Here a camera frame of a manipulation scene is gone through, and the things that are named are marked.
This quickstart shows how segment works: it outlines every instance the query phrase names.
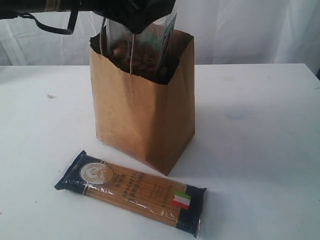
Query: white backdrop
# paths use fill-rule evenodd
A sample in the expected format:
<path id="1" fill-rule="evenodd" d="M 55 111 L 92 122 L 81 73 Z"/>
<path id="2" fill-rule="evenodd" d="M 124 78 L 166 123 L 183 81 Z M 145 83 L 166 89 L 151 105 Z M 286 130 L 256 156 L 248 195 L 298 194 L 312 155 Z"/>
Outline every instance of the white backdrop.
<path id="1" fill-rule="evenodd" d="M 176 28 L 195 36 L 197 64 L 305 63 L 320 68 L 320 0 L 177 0 Z M 39 13 L 66 27 L 69 13 Z M 88 65 L 101 17 L 79 15 L 74 35 L 33 20 L 0 20 L 0 65 Z"/>

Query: paper bag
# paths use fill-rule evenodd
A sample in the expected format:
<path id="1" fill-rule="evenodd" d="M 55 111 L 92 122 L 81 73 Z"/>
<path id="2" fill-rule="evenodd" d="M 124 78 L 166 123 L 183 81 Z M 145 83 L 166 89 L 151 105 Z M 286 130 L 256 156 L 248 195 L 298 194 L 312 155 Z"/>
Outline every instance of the paper bag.
<path id="1" fill-rule="evenodd" d="M 194 37 L 174 30 L 179 64 L 167 84 L 121 70 L 99 39 L 90 40 L 96 137 L 167 176 L 195 135 Z"/>

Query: spaghetti package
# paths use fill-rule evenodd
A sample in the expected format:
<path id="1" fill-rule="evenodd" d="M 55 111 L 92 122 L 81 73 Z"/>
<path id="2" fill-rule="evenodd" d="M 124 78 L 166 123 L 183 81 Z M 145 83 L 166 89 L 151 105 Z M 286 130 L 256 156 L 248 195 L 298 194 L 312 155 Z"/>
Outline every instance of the spaghetti package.
<path id="1" fill-rule="evenodd" d="M 88 156 L 82 151 L 55 185 L 198 237 L 206 188 L 175 182 Z"/>

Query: circular logo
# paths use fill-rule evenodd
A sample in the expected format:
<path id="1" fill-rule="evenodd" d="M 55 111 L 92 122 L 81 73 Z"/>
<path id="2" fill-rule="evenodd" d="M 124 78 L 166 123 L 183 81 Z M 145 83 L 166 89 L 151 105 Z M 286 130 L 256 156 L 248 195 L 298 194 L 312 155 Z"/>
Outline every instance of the circular logo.
<path id="1" fill-rule="evenodd" d="M 106 184 L 115 176 L 114 171 L 107 165 L 92 162 L 84 165 L 80 170 L 80 177 L 89 184 Z"/>

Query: table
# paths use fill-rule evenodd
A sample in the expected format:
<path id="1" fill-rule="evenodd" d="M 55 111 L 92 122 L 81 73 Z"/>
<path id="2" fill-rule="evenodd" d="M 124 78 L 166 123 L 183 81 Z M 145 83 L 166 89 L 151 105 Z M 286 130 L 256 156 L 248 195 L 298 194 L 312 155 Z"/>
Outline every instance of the table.
<path id="1" fill-rule="evenodd" d="M 320 81 L 304 64 L 196 66 L 196 136 L 169 177 L 207 187 L 199 239 L 318 240 Z M 0 239 L 186 240 L 55 183 L 95 136 L 89 66 L 0 67 Z"/>

